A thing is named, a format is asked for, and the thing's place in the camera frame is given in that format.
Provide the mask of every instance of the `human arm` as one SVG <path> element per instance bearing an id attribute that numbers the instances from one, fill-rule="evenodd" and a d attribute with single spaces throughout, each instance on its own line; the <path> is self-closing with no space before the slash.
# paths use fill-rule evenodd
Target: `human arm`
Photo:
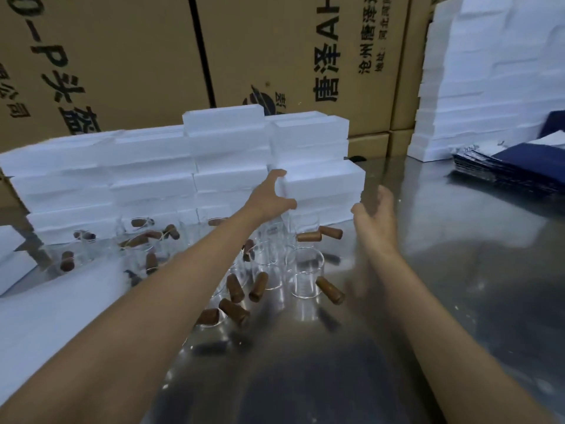
<path id="1" fill-rule="evenodd" d="M 359 240 L 385 287 L 449 423 L 554 423 L 554 417 L 463 329 L 401 257 L 392 193 L 378 190 L 371 217 L 352 210 Z"/>
<path id="2" fill-rule="evenodd" d="M 296 208 L 273 170 L 245 206 L 100 314 L 1 408 L 0 423 L 132 423 L 160 382 L 242 244 Z"/>

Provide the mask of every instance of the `left hand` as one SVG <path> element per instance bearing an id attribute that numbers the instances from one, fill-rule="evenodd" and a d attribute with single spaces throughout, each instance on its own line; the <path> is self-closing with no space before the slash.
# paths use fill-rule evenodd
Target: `left hand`
<path id="1" fill-rule="evenodd" d="M 255 217 L 257 223 L 263 224 L 288 210 L 296 209 L 296 199 L 282 198 L 275 193 L 277 178 L 285 175 L 285 170 L 272 170 L 265 181 L 255 188 L 245 203 L 244 210 Z"/>

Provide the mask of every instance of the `forearm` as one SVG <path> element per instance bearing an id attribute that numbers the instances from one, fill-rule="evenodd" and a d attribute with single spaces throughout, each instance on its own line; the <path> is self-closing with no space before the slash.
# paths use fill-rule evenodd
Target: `forearm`
<path id="1" fill-rule="evenodd" d="M 0 408 L 0 422 L 137 424 L 253 216 L 239 211 L 104 311 Z"/>
<path id="2" fill-rule="evenodd" d="M 536 403 L 457 323 L 398 253 L 370 252 L 447 421 L 549 423 Z"/>

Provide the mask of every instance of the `stainless steel table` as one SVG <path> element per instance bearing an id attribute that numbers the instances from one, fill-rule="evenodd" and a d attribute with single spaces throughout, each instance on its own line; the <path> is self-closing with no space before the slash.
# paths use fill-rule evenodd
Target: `stainless steel table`
<path id="1" fill-rule="evenodd" d="M 378 184 L 397 197 L 402 251 L 430 290 L 508 373 L 565 414 L 563 208 L 452 178 L 450 161 L 360 165 L 369 210 Z M 320 245 L 327 278 L 347 294 L 341 306 L 283 288 L 245 302 L 245 329 L 195 329 L 144 422 L 441 422 L 353 224 L 341 227 L 341 241 Z"/>

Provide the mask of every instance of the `hand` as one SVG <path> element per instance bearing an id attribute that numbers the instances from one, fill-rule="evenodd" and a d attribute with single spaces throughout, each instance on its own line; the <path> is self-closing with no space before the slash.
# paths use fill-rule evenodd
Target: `hand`
<path id="1" fill-rule="evenodd" d="M 286 199 L 275 193 L 277 178 L 284 177 L 285 170 L 272 170 L 265 181 L 258 185 L 244 205 L 252 217 L 257 218 L 258 224 L 272 220 L 287 210 L 295 210 L 296 199 Z"/>
<path id="2" fill-rule="evenodd" d="M 394 196 L 385 186 L 378 187 L 377 211 L 371 217 L 362 203 L 356 203 L 351 212 L 357 236 L 367 251 L 379 256 L 398 254 Z"/>

